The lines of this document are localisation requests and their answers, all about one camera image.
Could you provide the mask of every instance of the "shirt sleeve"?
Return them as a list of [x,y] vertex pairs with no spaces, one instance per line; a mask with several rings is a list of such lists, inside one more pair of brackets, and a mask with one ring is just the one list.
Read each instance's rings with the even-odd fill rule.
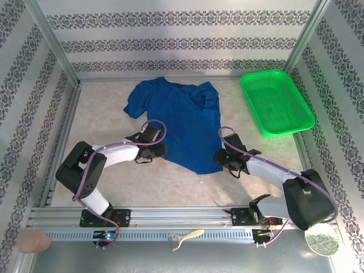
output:
[[139,118],[148,110],[150,100],[153,95],[153,86],[149,81],[142,81],[129,95],[128,104],[124,112],[131,118]]

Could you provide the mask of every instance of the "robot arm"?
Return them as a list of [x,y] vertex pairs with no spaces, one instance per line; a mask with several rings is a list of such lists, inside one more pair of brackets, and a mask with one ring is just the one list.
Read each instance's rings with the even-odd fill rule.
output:
[[[80,200],[97,214],[110,218],[112,205],[97,189],[97,183],[104,168],[124,161],[150,163],[153,158],[164,156],[167,148],[163,142],[151,146],[138,146],[138,143],[151,143],[158,139],[161,130],[148,124],[144,132],[127,137],[119,146],[98,152],[90,163]],[[76,194],[84,173],[85,164],[91,154],[102,146],[91,146],[78,142],[56,172],[56,179],[73,194]]]
[[[242,151],[247,151],[235,133],[224,137],[224,140]],[[240,172],[245,172],[248,175],[265,179],[284,192],[284,198],[263,195],[252,200],[249,203],[249,218],[251,220],[259,222],[270,217],[289,219],[300,229],[307,230],[332,215],[334,212],[333,204],[315,187],[291,173],[283,172],[279,168],[281,167],[279,163],[267,164],[264,162],[267,158],[261,155],[259,151],[251,150],[248,153],[257,158],[244,155],[225,145],[225,149],[219,149],[214,154],[213,160],[228,168],[234,177],[239,177]],[[312,169],[304,172],[290,170],[301,174],[327,192],[316,171]],[[239,171],[239,176],[235,176],[232,171]]]

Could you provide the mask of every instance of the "black bracket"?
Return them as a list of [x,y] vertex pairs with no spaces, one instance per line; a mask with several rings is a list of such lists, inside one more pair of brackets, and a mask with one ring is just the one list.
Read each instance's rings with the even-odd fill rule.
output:
[[254,226],[257,223],[250,217],[249,208],[233,208],[226,211],[231,214],[233,226]]
[[[116,222],[121,228],[128,228],[130,223],[130,209],[113,209],[110,220]],[[114,228],[115,226],[109,222],[106,222],[87,209],[84,209],[80,219],[81,228]]]
[[254,243],[266,243],[270,241],[271,237],[269,235],[261,235],[261,233],[258,233],[261,231],[261,229],[252,230]]
[[[252,217],[249,208],[232,208],[231,210],[226,210],[226,213],[231,214],[231,222],[233,226],[257,226],[266,225],[268,218],[263,218],[256,222]],[[274,225],[282,225],[283,221],[281,218],[271,217],[271,221]]]
[[[224,140],[228,142],[230,145],[242,150],[246,151],[246,147],[241,142],[239,136],[234,133],[231,135],[228,135],[224,137]],[[250,157],[247,155],[244,155],[241,152],[238,152],[228,145],[224,143],[225,149],[221,148],[217,150],[213,156],[213,161],[216,162],[219,165],[222,165],[223,167],[229,169],[230,174],[234,176],[235,178],[240,178],[240,173],[244,172],[247,175],[249,174],[249,171],[247,169],[247,162],[249,161]],[[261,152],[253,149],[249,151],[252,155],[260,155]],[[232,171],[239,171],[238,175],[235,175],[232,173]]]
[[[136,133],[132,136],[128,136],[126,139],[135,142],[138,146],[139,143],[151,143],[158,139],[162,130],[158,127],[148,124],[147,128],[142,133]],[[157,143],[151,146],[138,146],[139,152],[135,158],[135,162],[138,164],[151,163],[153,158],[159,158],[167,154],[167,146],[163,143]]]

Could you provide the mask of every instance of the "cable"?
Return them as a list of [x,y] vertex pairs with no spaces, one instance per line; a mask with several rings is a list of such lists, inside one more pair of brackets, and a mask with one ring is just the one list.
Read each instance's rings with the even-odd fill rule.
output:
[[270,230],[272,231],[271,226],[274,226],[274,232],[276,232],[276,231],[277,231],[277,226],[276,226],[276,225],[275,225],[275,223],[272,221],[272,219],[271,219],[271,218],[269,218],[269,227],[268,227],[268,228],[270,228]]
[[[161,137],[160,139],[158,139],[157,141],[150,142],[150,143],[139,143],[139,142],[133,142],[133,144],[134,144],[134,145],[137,145],[137,146],[150,146],[150,145],[155,145],[155,144],[158,144],[158,143],[162,142],[162,141],[163,141],[163,139],[166,137],[166,135],[167,135],[167,127],[166,127],[166,125],[165,125],[162,121],[160,121],[160,120],[158,120],[158,119],[150,119],[149,121],[145,122],[145,123],[142,125],[141,130],[143,131],[143,127],[144,127],[146,124],[150,123],[150,122],[158,122],[158,123],[162,124],[162,126],[163,126],[163,130],[164,130],[162,137]],[[90,164],[91,164],[91,162],[92,162],[93,158],[95,157],[95,155],[96,155],[98,152],[103,151],[103,150],[105,150],[105,149],[107,149],[107,148],[112,148],[112,147],[114,147],[114,146],[120,146],[120,145],[127,145],[127,143],[128,143],[128,144],[130,144],[130,142],[124,142],[124,141],[123,141],[123,142],[116,142],[116,143],[111,143],[111,144],[105,145],[105,146],[103,146],[103,147],[100,147],[99,149],[96,149],[96,150],[95,150],[95,151],[91,154],[91,156],[90,156],[89,160],[87,161],[86,168],[85,168],[85,170],[84,170],[84,174],[83,174],[82,179],[81,179],[81,183],[80,183],[80,185],[78,186],[78,189],[77,189],[76,194],[72,197],[72,201],[73,201],[73,202],[78,201],[78,202],[79,202],[79,203],[80,203],[80,204],[81,204],[81,205],[82,205],[85,209],[87,209],[87,210],[88,210],[89,212],[91,212],[93,215],[95,215],[96,217],[98,217],[98,218],[100,218],[100,219],[102,219],[102,220],[104,220],[104,221],[106,221],[106,222],[109,222],[109,223],[113,224],[113,225],[116,227],[116,233],[115,233],[114,239],[113,239],[112,241],[109,241],[109,240],[107,240],[107,239],[100,239],[100,240],[98,240],[98,241],[96,242],[96,247],[99,247],[99,243],[100,243],[100,242],[108,242],[109,244],[108,244],[108,245],[106,245],[106,246],[104,246],[104,247],[103,247],[103,249],[105,249],[106,247],[111,246],[111,245],[112,245],[112,244],[116,241],[116,239],[118,238],[118,234],[119,234],[119,232],[120,232],[120,227],[119,227],[119,225],[118,225],[117,223],[115,223],[114,221],[112,221],[112,220],[110,220],[110,219],[107,219],[107,218],[105,218],[105,217],[103,217],[103,216],[101,216],[101,215],[97,214],[97,213],[96,213],[96,212],[94,212],[92,209],[88,208],[88,207],[86,206],[86,204],[85,204],[85,203],[83,203],[83,202],[82,202],[82,200],[80,199],[80,194],[81,194],[81,191],[82,191],[82,189],[83,189],[83,187],[84,187],[84,185],[85,185],[86,177],[87,177],[87,174],[88,174],[89,169],[90,169]]]
[[294,175],[294,176],[297,176],[298,178],[301,178],[302,180],[304,180],[305,182],[307,182],[308,184],[310,184],[311,186],[313,186],[313,187],[315,187],[316,189],[318,189],[327,199],[329,199],[330,200],[330,202],[332,203],[332,205],[333,205],[333,207],[334,207],[334,215],[330,218],[330,219],[328,219],[328,220],[323,220],[321,223],[330,223],[331,221],[333,221],[333,220],[335,220],[336,219],[336,217],[338,216],[338,208],[337,208],[337,205],[336,205],[336,203],[335,203],[335,201],[334,201],[334,199],[331,197],[331,195],[327,192],[327,191],[325,191],[324,189],[322,189],[320,186],[318,186],[317,184],[315,184],[314,182],[312,182],[311,180],[309,180],[309,179],[307,179],[306,177],[304,177],[304,176],[302,176],[301,174],[299,174],[299,173],[296,173],[296,172],[292,172],[290,169],[287,169],[287,168],[285,168],[285,167],[283,167],[283,166],[281,166],[281,165],[279,165],[279,164],[276,164],[276,163],[274,163],[274,162],[272,162],[272,161],[270,161],[270,160],[268,160],[268,159],[263,159],[263,158],[260,158],[260,157],[258,157],[258,156],[256,156],[256,155],[252,155],[251,153],[249,153],[249,152],[246,152],[246,151],[243,151],[243,150],[240,150],[239,148],[236,148],[236,147],[234,147],[233,145],[231,145],[229,142],[227,142],[226,140],[224,140],[224,138],[222,137],[222,134],[221,134],[221,131],[222,131],[222,129],[229,129],[229,130],[231,130],[233,133],[235,133],[235,131],[234,131],[234,129],[233,128],[231,128],[231,127],[227,127],[227,126],[223,126],[223,127],[220,127],[220,129],[218,129],[218,136],[221,138],[221,140],[222,140],[222,142],[224,143],[224,144],[226,144],[227,146],[229,146],[231,149],[234,149],[234,150],[236,150],[236,151],[238,151],[238,152],[241,152],[242,154],[244,154],[244,155],[247,155],[247,156],[249,156],[249,157],[251,157],[251,158],[254,158],[254,159],[257,159],[257,160],[259,160],[259,161],[261,161],[261,162],[263,162],[263,163],[268,163],[268,164],[270,164],[270,165],[272,165],[273,167],[276,167],[276,168],[278,168],[278,169],[280,169],[280,170],[282,170],[282,171],[284,171],[284,172],[286,172],[286,173],[290,173],[290,174],[292,174],[292,175]]
[[257,248],[258,248],[259,246],[264,246],[264,247],[266,247],[266,246],[267,246],[267,245],[269,245],[270,243],[273,243],[273,241],[274,241],[274,240],[276,240],[276,239],[278,238],[278,236],[280,236],[280,234],[282,233],[282,231],[284,230],[284,228],[288,225],[288,223],[289,223],[289,220],[287,220],[287,221],[284,223],[284,225],[282,226],[282,228],[280,229],[280,231],[277,233],[277,235],[276,235],[276,236],[274,236],[273,238],[271,238],[268,242],[266,242],[266,243],[256,243]]
[[233,177],[235,177],[235,178],[237,178],[237,179],[239,179],[239,178],[240,178],[241,170],[239,170],[238,175],[233,174],[233,171],[232,171],[232,170],[229,170],[229,172],[230,172],[230,174],[231,174]]

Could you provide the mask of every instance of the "beige floor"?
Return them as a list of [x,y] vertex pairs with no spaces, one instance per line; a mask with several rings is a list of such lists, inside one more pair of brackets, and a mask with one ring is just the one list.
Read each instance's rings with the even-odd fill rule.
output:
[[[201,84],[203,81],[178,81]],[[301,169],[292,135],[263,138],[249,113],[238,80],[214,80],[219,92],[221,125],[233,127],[243,144],[290,168]],[[146,113],[134,120],[124,113],[127,98],[138,82],[97,82],[83,85],[65,155],[84,140],[108,144],[139,131]],[[266,181],[242,174],[233,178],[227,170],[197,175],[162,158],[152,164],[124,162],[105,169],[98,183],[101,193],[114,206],[198,206],[247,205],[251,199],[269,193],[282,193]],[[78,206],[59,182],[52,206]]]

